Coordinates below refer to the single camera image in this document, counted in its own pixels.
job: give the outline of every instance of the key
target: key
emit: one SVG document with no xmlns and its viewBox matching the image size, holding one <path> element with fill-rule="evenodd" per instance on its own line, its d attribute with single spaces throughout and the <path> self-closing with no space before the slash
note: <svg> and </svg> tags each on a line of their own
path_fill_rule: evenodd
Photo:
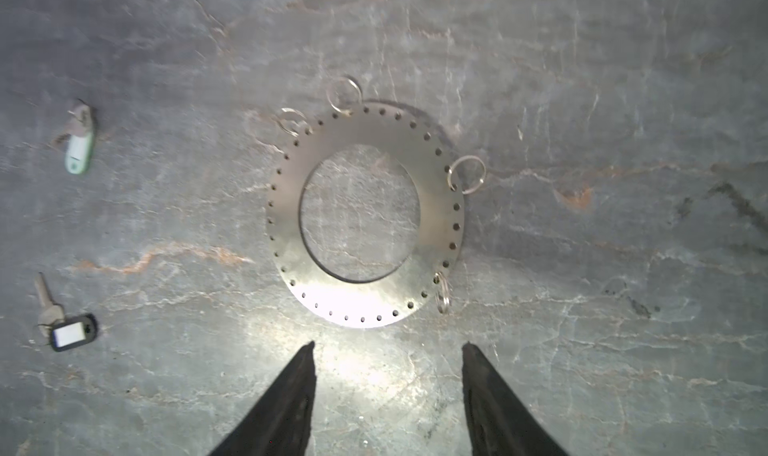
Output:
<svg viewBox="0 0 768 456">
<path fill-rule="evenodd" d="M 51 347 L 56 352 L 87 345 L 96 338 L 96 320 L 92 315 L 70 317 L 51 327 Z"/>
<path fill-rule="evenodd" d="M 38 290 L 40 305 L 43 307 L 43 311 L 38 316 L 38 326 L 43 335 L 48 336 L 50 328 L 64 320 L 64 308 L 51 299 L 51 293 L 48 292 L 48 287 L 45 285 L 43 273 L 39 272 L 38 277 L 34 279 L 34 287 Z"/>
</svg>

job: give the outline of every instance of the white label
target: white label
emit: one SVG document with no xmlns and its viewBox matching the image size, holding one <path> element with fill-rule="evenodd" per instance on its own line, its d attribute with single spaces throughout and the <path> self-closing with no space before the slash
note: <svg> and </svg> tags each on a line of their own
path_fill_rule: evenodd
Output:
<svg viewBox="0 0 768 456">
<path fill-rule="evenodd" d="M 76 322 L 73 325 L 54 329 L 53 337 L 56 340 L 57 348 L 62 348 L 63 346 L 69 346 L 76 342 L 84 341 L 85 331 L 83 331 L 83 323 Z"/>
</svg>

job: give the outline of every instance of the metal key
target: metal key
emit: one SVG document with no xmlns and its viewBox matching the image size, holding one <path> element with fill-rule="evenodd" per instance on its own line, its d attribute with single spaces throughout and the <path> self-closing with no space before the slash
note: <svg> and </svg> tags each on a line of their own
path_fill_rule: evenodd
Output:
<svg viewBox="0 0 768 456">
<path fill-rule="evenodd" d="M 43 273 L 39 272 L 38 277 L 34 279 L 34 287 L 38 290 L 40 305 L 43 307 L 43 312 L 38 316 L 38 326 L 43 336 L 48 336 L 51 333 L 51 327 L 64 320 L 64 308 L 51 299 L 51 293 L 48 292 L 48 287 L 45 285 Z"/>
</svg>

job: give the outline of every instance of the silver key ring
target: silver key ring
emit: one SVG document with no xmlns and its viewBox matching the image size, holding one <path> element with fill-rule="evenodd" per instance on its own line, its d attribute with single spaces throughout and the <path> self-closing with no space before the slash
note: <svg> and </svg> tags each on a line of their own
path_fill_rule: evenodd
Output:
<svg viewBox="0 0 768 456">
<path fill-rule="evenodd" d="M 306 124 L 307 128 L 309 129 L 309 131 L 310 132 L 312 131 L 312 127 L 310 126 L 310 123 L 306 120 L 306 116 L 303 115 L 302 112 L 296 111 L 295 109 L 292 109 L 290 107 L 284 107 L 284 108 L 281 109 L 281 111 L 283 111 L 283 114 L 296 114 L 296 115 L 298 115 L 299 117 L 302 118 L 302 121 Z M 280 116 L 277 116 L 277 125 L 279 125 L 280 128 L 283 129 L 283 131 L 285 131 L 286 133 L 293 135 L 293 137 L 299 137 L 299 133 L 297 133 L 293 129 L 288 129 L 283 124 L 283 118 L 281 118 Z"/>
<path fill-rule="evenodd" d="M 466 189 L 462 191 L 462 194 L 467 195 L 471 194 L 472 192 L 477 191 L 480 189 L 480 186 L 483 185 L 485 182 L 485 175 L 488 174 L 488 170 L 485 168 L 485 163 L 476 155 L 463 155 L 462 157 L 456 159 L 456 161 L 453 162 L 450 166 L 448 166 L 448 176 L 446 180 L 448 181 L 448 187 L 451 188 L 452 191 L 456 191 L 457 186 L 453 182 L 451 182 L 451 177 L 453 176 L 453 172 L 456 170 L 459 164 L 464 163 L 465 161 L 468 161 L 470 159 L 474 159 L 478 163 L 482 165 L 482 176 L 480 176 L 480 180 L 477 184 L 473 185 L 471 188 Z"/>
<path fill-rule="evenodd" d="M 360 86 L 357 85 L 357 82 L 352 81 L 349 77 L 346 77 L 346 76 L 341 76 L 341 77 L 334 78 L 328 84 L 328 87 L 326 87 L 326 98 L 328 99 L 328 103 L 331 105 L 333 110 L 335 110 L 337 112 L 340 112 L 343 115 L 350 115 L 350 114 L 352 114 L 352 111 L 350 111 L 349 109 L 342 109 L 342 108 L 338 107 L 336 104 L 333 104 L 333 101 L 331 100 L 331 89 L 338 82 L 346 82 L 347 84 L 349 84 L 350 86 L 355 88 L 355 90 L 357 91 L 357 103 L 356 104 L 362 104 L 362 90 L 360 90 Z"/>
<path fill-rule="evenodd" d="M 447 314 L 451 305 L 451 289 L 448 288 L 448 280 L 441 272 L 436 272 L 434 282 L 440 285 L 440 289 L 435 293 L 437 312 L 442 315 Z"/>
</svg>

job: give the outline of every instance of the key tag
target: key tag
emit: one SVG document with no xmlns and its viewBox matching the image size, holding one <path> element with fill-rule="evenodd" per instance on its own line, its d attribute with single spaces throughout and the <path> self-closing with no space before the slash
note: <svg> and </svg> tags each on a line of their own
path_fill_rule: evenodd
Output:
<svg viewBox="0 0 768 456">
<path fill-rule="evenodd" d="M 56 352 L 87 345 L 96 338 L 96 320 L 92 315 L 70 317 L 51 327 L 51 347 Z"/>
<path fill-rule="evenodd" d="M 72 174 L 82 174 L 88 169 L 91 149 L 94 144 L 93 110 L 82 101 L 72 111 L 72 119 L 67 124 L 66 134 L 70 134 L 67 155 L 64 164 Z"/>
</svg>

